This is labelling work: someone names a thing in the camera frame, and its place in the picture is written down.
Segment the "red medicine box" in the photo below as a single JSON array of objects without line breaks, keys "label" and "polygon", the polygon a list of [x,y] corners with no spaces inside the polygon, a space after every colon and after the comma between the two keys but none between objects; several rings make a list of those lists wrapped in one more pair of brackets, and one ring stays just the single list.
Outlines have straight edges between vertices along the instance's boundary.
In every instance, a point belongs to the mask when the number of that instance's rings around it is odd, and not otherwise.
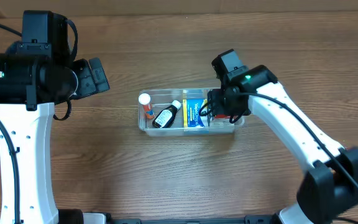
[{"label": "red medicine box", "polygon": [[229,119],[231,116],[229,115],[225,115],[225,114],[217,114],[217,115],[214,115],[214,119]]}]

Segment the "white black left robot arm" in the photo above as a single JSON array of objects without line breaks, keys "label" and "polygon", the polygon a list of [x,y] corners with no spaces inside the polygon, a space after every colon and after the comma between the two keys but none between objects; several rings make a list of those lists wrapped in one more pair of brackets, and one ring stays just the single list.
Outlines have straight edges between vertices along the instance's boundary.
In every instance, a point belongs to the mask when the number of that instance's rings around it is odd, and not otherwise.
[{"label": "white black left robot arm", "polygon": [[73,21],[27,10],[21,39],[0,54],[1,223],[110,223],[107,213],[57,208],[50,135],[55,107],[109,90],[99,58],[77,58]]}]

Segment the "white medicine box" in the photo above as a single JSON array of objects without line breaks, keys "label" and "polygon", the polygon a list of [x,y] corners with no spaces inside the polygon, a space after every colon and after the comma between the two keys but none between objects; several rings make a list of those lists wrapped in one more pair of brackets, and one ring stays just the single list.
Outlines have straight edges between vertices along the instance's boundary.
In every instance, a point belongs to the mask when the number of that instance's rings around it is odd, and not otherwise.
[{"label": "white medicine box", "polygon": [[212,118],[209,122],[211,128],[228,128],[234,126],[229,122],[229,118]]}]

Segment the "orange tube white cap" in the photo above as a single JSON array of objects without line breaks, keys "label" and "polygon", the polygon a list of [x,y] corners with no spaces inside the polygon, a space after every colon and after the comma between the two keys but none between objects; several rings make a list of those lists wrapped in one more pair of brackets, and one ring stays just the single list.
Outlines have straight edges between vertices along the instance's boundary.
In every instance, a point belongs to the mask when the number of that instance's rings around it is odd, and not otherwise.
[{"label": "orange tube white cap", "polygon": [[151,105],[151,96],[147,93],[142,93],[138,97],[139,103],[142,105],[144,113],[148,119],[154,119],[155,114]]}]

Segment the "blue cough drops box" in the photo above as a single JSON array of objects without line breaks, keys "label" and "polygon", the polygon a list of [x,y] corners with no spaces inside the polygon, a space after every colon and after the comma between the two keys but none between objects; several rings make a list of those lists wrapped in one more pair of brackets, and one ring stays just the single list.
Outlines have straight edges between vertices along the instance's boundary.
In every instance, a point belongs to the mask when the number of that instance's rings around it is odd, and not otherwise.
[{"label": "blue cough drops box", "polygon": [[208,127],[208,117],[200,116],[201,107],[207,103],[207,99],[183,100],[184,128],[205,128]]}]

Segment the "dark syrup bottle white cap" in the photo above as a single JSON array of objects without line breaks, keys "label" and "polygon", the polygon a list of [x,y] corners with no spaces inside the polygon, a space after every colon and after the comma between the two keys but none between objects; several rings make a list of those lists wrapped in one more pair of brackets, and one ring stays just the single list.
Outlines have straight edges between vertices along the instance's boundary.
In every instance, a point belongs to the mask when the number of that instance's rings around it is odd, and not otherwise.
[{"label": "dark syrup bottle white cap", "polygon": [[152,126],[155,128],[169,128],[173,124],[180,108],[181,103],[177,100],[173,100],[170,106],[159,112],[157,117],[153,120]]}]

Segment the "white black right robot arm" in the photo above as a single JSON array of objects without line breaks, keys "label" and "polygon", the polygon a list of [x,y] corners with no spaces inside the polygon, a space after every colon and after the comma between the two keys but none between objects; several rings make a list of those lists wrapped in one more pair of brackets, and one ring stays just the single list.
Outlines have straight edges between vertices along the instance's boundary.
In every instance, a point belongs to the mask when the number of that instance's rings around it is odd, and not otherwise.
[{"label": "white black right robot arm", "polygon": [[231,124],[248,115],[260,118],[304,173],[295,204],[270,217],[271,223],[331,223],[358,205],[358,147],[348,149],[320,130],[266,66],[249,69],[233,49],[211,65],[221,87],[208,93],[200,115]]}]

